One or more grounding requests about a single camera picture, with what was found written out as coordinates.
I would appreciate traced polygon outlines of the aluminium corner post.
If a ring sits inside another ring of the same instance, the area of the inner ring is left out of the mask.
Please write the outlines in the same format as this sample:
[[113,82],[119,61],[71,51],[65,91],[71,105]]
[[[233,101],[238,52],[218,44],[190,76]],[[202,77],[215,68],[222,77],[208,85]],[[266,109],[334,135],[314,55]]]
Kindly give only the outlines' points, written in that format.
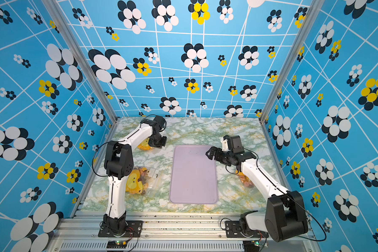
[[293,45],[290,48],[290,51],[286,57],[286,60],[283,63],[283,66],[279,72],[278,80],[273,86],[273,89],[267,99],[267,102],[265,104],[265,107],[263,108],[263,112],[260,118],[260,123],[263,124],[266,120],[267,116],[269,115],[278,92],[282,88],[283,84],[286,81],[286,77],[288,76],[291,68],[293,67],[293,64],[296,60],[296,56],[298,55],[298,52],[300,48],[303,46],[303,43],[305,42],[308,34],[311,31],[311,28],[313,27],[317,16],[323,6],[324,0],[315,0],[311,2],[311,5],[308,7],[308,14],[306,17],[306,20],[302,24],[302,27],[299,29],[299,32],[294,40]]
[[114,110],[111,107],[110,102],[104,95],[104,91],[96,79],[90,65],[88,64],[87,60],[85,59],[85,55],[83,51],[79,47],[75,35],[72,33],[70,27],[67,25],[65,16],[61,13],[60,7],[57,5],[56,1],[42,1],[45,8],[47,9],[49,15],[53,18],[55,24],[59,27],[60,33],[65,40],[68,48],[71,50],[72,54],[74,55],[77,63],[81,67],[81,70],[85,77],[87,78],[87,82],[90,84],[93,92],[98,97],[99,101],[104,107],[104,110],[108,114],[110,120],[113,123],[117,122],[117,115],[115,114]]

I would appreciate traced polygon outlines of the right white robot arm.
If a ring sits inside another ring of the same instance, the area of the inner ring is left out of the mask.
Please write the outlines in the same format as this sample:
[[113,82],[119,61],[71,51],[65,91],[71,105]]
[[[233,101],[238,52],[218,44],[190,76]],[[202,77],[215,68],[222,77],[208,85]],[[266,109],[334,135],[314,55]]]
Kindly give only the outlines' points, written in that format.
[[254,184],[266,200],[264,224],[256,217],[256,212],[241,216],[245,236],[253,231],[263,231],[276,242],[308,233],[306,210],[301,194],[290,191],[276,181],[261,165],[258,155],[243,147],[240,136],[225,135],[222,147],[210,147],[205,153],[208,159],[227,167],[234,166]]

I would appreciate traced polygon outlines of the right ziploc cookie bag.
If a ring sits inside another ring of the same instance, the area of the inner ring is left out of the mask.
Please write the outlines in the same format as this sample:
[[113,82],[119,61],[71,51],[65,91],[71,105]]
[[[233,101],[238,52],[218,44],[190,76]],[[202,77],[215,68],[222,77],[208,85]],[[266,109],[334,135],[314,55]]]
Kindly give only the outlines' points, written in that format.
[[246,188],[254,188],[255,187],[254,183],[247,176],[245,176],[242,172],[237,171],[235,174],[239,177],[239,179],[242,182],[244,187],[246,187]]

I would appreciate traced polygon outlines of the aluminium front rail frame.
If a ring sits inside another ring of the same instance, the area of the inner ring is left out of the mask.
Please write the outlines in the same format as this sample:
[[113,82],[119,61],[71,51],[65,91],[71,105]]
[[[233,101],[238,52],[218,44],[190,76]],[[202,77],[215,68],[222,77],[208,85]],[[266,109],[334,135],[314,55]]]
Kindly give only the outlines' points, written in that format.
[[107,252],[109,240],[126,240],[124,251],[110,252],[244,252],[243,241],[265,242],[261,252],[318,252],[316,242],[300,237],[277,243],[271,237],[227,238],[224,222],[238,214],[129,213],[127,220],[142,220],[140,237],[98,237],[102,212],[77,211],[63,219],[48,245],[49,252]]

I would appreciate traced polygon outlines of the ziploc cookie bag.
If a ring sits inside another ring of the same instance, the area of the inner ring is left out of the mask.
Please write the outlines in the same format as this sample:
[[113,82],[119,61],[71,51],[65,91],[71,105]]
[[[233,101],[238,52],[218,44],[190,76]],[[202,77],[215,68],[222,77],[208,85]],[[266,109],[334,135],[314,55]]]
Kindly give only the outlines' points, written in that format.
[[160,179],[161,172],[158,169],[135,167],[127,179],[126,192],[153,197],[158,190]]
[[242,182],[244,187],[246,187],[246,188],[254,188],[255,187],[254,183],[247,176],[245,176],[242,172],[237,171],[235,174],[239,177],[239,179]]

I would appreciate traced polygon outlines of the near left ziploc cookie bag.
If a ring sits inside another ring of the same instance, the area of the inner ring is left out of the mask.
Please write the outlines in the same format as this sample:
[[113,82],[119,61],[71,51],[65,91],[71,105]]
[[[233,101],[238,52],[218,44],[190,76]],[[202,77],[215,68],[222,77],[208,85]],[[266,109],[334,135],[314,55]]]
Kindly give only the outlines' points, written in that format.
[[158,169],[135,167],[127,179],[126,192],[153,197],[158,190],[160,179],[161,172]]

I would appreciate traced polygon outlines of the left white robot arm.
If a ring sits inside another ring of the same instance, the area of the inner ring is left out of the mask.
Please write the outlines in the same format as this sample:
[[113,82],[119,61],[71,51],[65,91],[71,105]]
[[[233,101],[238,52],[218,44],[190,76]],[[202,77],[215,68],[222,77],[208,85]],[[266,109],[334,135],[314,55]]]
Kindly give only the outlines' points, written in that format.
[[161,132],[167,127],[162,116],[153,119],[144,118],[127,136],[105,143],[104,168],[109,182],[109,198],[104,214],[99,236],[107,234],[121,237],[125,233],[136,235],[137,232],[126,221],[125,195],[129,175],[133,172],[133,150],[145,139],[149,139],[149,146],[162,148],[166,145],[167,137]]

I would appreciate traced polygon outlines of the right aluminium corner post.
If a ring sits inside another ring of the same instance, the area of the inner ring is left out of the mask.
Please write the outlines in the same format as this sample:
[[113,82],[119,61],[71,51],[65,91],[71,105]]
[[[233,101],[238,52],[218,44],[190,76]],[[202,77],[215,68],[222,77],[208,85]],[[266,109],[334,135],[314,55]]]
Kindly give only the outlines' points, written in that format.
[[306,17],[306,20],[302,24],[302,27],[299,29],[299,32],[294,40],[293,45],[290,48],[290,51],[286,57],[286,60],[283,63],[283,66],[279,72],[278,80],[273,86],[273,89],[267,99],[267,102],[265,104],[265,107],[263,108],[263,112],[260,118],[260,123],[263,124],[266,120],[267,116],[269,115],[278,92],[282,88],[283,84],[286,81],[286,77],[288,76],[291,68],[293,67],[293,64],[296,60],[296,56],[298,55],[298,52],[300,48],[303,46],[303,43],[305,42],[308,34],[311,31],[311,28],[313,27],[317,16],[323,6],[324,0],[315,0],[311,2],[311,5],[308,7],[308,14]]

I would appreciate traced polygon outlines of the ziploc bag of cookies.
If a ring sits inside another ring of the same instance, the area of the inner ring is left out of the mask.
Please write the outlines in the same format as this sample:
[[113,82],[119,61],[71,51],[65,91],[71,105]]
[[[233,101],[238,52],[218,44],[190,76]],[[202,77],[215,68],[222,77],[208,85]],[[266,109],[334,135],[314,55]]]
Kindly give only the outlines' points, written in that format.
[[140,149],[140,150],[143,150],[143,151],[149,151],[149,150],[153,149],[153,148],[149,145],[149,141],[150,141],[150,138],[146,138],[145,140],[143,140],[143,141],[137,146],[137,148]]

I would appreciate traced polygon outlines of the left green circuit board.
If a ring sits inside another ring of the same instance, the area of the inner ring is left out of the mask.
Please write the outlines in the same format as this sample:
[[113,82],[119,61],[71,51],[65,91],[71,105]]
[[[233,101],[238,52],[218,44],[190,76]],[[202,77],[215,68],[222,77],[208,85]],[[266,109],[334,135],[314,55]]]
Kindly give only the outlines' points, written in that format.
[[106,245],[106,250],[109,251],[124,251],[126,250],[128,242],[126,240],[109,240]]

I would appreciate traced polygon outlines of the lilac rectangular tray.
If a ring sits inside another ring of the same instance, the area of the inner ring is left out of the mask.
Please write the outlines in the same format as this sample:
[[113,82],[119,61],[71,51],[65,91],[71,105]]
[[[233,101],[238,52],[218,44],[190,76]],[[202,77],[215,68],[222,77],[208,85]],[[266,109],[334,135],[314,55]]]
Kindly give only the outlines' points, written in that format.
[[208,145],[179,145],[174,149],[169,199],[174,204],[215,204],[218,201],[216,162]]

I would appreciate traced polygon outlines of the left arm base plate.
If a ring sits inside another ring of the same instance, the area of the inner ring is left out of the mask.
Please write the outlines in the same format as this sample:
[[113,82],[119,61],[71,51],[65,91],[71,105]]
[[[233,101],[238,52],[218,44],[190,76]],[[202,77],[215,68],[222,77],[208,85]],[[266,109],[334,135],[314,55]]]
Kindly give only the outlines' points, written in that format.
[[129,237],[140,237],[143,229],[143,221],[125,221],[121,227],[109,227],[109,224],[105,221],[100,223],[100,230],[98,237],[105,238],[129,238]]

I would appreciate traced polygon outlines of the green circuit board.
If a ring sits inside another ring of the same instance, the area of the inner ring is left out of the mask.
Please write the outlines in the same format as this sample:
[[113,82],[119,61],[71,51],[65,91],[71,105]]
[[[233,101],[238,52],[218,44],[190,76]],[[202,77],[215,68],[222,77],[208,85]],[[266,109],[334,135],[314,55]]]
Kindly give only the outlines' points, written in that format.
[[109,251],[124,251],[126,250],[128,242],[126,240],[109,240],[106,245],[106,250]]
[[258,241],[243,241],[243,247],[245,252],[260,252],[265,246],[265,242]]

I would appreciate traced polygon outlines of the left aluminium corner post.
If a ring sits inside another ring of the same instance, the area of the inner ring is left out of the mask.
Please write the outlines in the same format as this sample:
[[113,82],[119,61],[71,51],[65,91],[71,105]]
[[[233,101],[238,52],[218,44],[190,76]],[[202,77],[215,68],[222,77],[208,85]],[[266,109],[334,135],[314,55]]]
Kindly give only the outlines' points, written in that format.
[[68,48],[71,50],[72,54],[74,55],[77,63],[81,67],[81,70],[85,77],[87,78],[87,82],[90,84],[93,92],[98,97],[99,101],[104,107],[104,110],[108,114],[110,120],[113,123],[117,122],[117,115],[115,114],[114,110],[111,107],[110,102],[104,95],[104,91],[96,79],[90,65],[88,64],[87,60],[85,59],[85,55],[83,51],[79,47],[75,35],[72,33],[70,27],[67,25],[65,16],[61,13],[60,7],[57,5],[56,1],[42,1],[45,8],[47,9],[49,15],[53,18],[55,24],[59,27],[60,33],[65,40]]

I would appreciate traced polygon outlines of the right green circuit board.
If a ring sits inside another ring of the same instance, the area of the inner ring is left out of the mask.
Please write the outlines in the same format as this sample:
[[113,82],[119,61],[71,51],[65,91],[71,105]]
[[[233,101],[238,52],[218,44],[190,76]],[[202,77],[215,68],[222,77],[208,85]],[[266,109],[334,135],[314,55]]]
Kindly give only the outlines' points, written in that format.
[[265,242],[258,241],[243,241],[243,247],[245,252],[260,252],[265,246]]

